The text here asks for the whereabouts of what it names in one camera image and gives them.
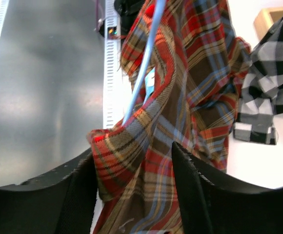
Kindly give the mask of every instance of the metal table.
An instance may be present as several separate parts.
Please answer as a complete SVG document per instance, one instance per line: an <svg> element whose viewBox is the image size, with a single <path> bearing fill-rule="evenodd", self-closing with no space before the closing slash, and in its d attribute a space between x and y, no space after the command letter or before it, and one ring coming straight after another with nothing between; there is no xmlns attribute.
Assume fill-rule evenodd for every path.
<svg viewBox="0 0 283 234"><path fill-rule="evenodd" d="M104 40L92 0L1 0L0 186L78 156L103 127Z"/></svg>

